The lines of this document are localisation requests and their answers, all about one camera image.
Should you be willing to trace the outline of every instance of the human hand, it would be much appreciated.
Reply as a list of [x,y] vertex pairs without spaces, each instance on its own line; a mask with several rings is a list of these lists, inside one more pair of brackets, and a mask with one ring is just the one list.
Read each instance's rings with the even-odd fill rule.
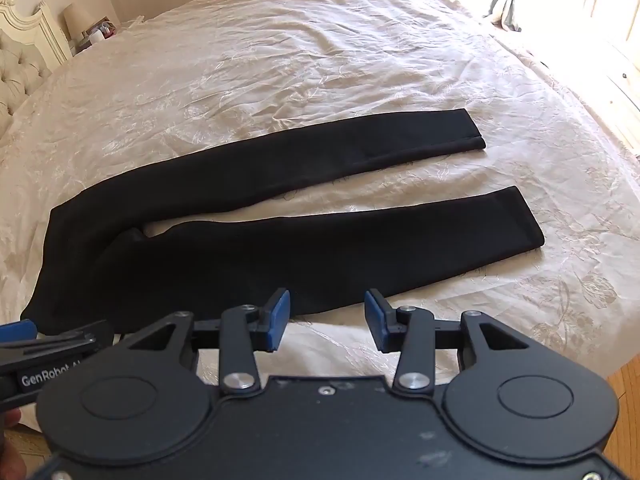
[[[4,426],[10,428],[20,422],[20,409],[10,410],[4,414]],[[27,477],[27,466],[20,452],[7,439],[0,457],[0,480],[24,480]]]

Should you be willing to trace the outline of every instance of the bedspread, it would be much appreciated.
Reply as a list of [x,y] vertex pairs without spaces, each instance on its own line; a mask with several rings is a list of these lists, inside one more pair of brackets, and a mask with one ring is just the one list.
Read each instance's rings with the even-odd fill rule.
[[[486,139],[483,152],[197,218],[358,211],[516,185],[544,247],[390,301],[441,319],[483,310],[609,374],[640,350],[638,167],[571,92],[450,0],[195,0],[78,55],[0,139],[0,321],[18,319],[30,298],[49,211],[92,184],[284,128],[460,107]],[[438,354],[446,380],[455,356]],[[398,356],[376,351],[354,305],[293,320],[280,351],[257,359],[264,379],[391,376]],[[216,380],[216,366],[216,351],[204,351],[201,375]]]

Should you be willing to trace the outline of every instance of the tufted headboard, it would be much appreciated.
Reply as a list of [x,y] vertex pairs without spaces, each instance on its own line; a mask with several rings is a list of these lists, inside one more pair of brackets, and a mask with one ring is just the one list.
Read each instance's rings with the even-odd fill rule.
[[0,137],[20,104],[71,59],[47,4],[41,2],[29,17],[16,14],[14,5],[15,0],[0,0]]

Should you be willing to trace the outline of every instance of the lamp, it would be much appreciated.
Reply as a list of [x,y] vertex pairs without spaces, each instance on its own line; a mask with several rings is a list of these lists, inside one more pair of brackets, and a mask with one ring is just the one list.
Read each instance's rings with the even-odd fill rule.
[[82,40],[83,32],[89,27],[95,25],[97,20],[94,20],[91,15],[78,4],[70,4],[66,6],[63,11],[66,26],[69,29],[69,36],[72,40]]

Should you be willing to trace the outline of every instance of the screw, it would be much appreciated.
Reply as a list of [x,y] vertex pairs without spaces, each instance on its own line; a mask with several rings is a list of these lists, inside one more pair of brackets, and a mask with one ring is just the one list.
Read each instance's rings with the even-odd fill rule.
[[223,383],[225,383],[227,388],[245,390],[247,388],[251,388],[255,384],[255,378],[251,374],[244,372],[233,372],[232,374],[225,376]]
[[402,374],[398,379],[401,386],[408,388],[409,390],[420,390],[426,388],[431,383],[431,380],[425,375],[418,372],[409,372]]
[[333,395],[335,393],[335,388],[332,386],[320,386],[318,388],[318,393],[320,395]]

